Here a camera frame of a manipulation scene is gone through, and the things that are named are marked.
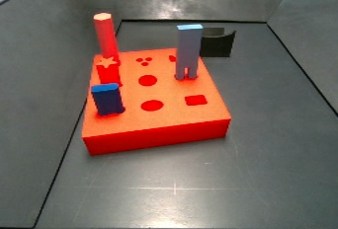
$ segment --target red box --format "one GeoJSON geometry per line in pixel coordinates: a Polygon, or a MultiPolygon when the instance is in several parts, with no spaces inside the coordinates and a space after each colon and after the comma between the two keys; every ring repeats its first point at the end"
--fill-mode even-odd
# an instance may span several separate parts
{"type": "MultiPolygon", "coordinates": [[[[223,137],[231,116],[198,60],[196,79],[175,80],[175,48],[120,52],[126,111],[100,116],[88,92],[82,138],[91,155],[223,137]]],[[[100,84],[94,57],[90,87],[100,84]]]]}

